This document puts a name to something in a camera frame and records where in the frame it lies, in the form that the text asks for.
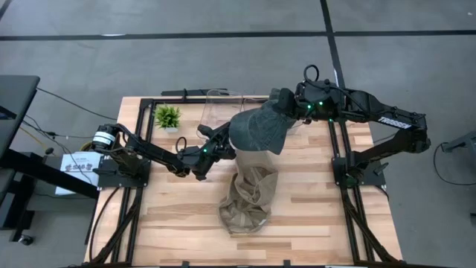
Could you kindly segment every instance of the white label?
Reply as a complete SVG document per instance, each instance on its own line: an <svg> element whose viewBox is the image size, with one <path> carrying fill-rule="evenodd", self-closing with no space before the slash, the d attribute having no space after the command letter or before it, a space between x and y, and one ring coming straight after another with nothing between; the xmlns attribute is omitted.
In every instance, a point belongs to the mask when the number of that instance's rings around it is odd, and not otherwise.
<svg viewBox="0 0 476 268"><path fill-rule="evenodd" d="M381 122L383 124L389 124L389 125L394 126L394 127L399 127L399 128L404 129L404 130L411 127L411 125L409 125L409 124L398 122L398 121L395 121L395 120L390 119L390 118L385 118L383 116L379 119L379 122Z"/></svg>
<svg viewBox="0 0 476 268"><path fill-rule="evenodd" d="M108 133L105 133L105 132L102 132L102 131L96 132L96 134L94 134L94 137L95 137L95 138L96 138L96 137L103 137L103 138L107 138L107 139L110 140L110 141L115 141L115 140L116 140L116 138L115 138L113 135L108 134Z"/></svg>
<svg viewBox="0 0 476 268"><path fill-rule="evenodd" d="M94 137L92 139L92 141L99 141L99 142L103 142L107 145L110 145L112 143L112 141L110 139L107 139L107 138L103 138L103 137Z"/></svg>

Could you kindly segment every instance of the desk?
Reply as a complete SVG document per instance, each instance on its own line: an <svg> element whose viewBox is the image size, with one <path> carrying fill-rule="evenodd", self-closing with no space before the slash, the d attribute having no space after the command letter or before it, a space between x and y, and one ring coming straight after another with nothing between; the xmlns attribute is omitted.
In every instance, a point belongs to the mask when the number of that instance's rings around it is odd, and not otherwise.
<svg viewBox="0 0 476 268"><path fill-rule="evenodd" d="M118 122L135 129L141 98L123 98ZM196 135L204 104L170 104L180 107L178 133L154 127L152 143L175 152L180 136L188 146L202 144ZM353 150L372 147L368 124L348 123ZM217 204L227 194L234 161L216 163L207 180L193 175L178 178L153 163L149 185L144 189L141 216L135 241L133 265L293 265L352 264L340 191L334 184L330 159L332 145L327 122L301 126L286 139L283 152L270 154L279 170L276 195L268 225L250 235L230 236L221 226ZM101 191L96 215L112 189ZM374 235L395 258L401 258L386 196L373 186L361 187L367 222ZM118 222L122 189L112 198L96 231L93 254L111 237ZM361 258L365 258L360 231ZM119 261L124 260L126 230Z"/></svg>

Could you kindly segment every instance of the white sticker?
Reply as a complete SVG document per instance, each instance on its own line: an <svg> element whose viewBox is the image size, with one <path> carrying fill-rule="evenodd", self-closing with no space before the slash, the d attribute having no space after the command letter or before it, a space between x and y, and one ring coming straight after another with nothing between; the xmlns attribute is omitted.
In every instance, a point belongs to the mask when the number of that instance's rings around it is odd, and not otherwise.
<svg viewBox="0 0 476 268"><path fill-rule="evenodd" d="M102 132L102 131L96 132L96 134L94 134L94 137L95 138L96 137L103 137L103 138L107 138L110 141L115 141L116 140L116 138L113 135L111 135L109 133Z"/></svg>
<svg viewBox="0 0 476 268"><path fill-rule="evenodd" d="M103 142L107 145L110 145L112 143L112 141L110 139L107 139L107 138L103 138L103 137L94 137L92 139L92 141L99 141L99 142Z"/></svg>

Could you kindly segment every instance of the gray cap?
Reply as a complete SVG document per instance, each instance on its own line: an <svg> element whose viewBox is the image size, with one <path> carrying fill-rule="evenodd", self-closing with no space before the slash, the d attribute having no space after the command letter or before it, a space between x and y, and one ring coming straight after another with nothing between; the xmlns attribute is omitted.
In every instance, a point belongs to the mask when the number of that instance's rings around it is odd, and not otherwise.
<svg viewBox="0 0 476 268"><path fill-rule="evenodd" d="M269 150L277 155L281 153L286 132L296 120L272 109L279 94L280 89L272 89L269 100L260 108L241 112L231 119L230 140L236 148L244 151Z"/></svg>

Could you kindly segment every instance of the white pot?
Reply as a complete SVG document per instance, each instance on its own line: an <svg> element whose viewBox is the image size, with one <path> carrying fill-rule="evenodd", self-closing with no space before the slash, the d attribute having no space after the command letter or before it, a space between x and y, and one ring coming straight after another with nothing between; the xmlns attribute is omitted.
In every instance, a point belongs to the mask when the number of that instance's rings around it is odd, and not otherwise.
<svg viewBox="0 0 476 268"><path fill-rule="evenodd" d="M166 132L166 133L176 133L176 132L178 132L178 131L179 131L179 129L176 128L176 127L166 127L166 128L165 128L165 132Z"/></svg>

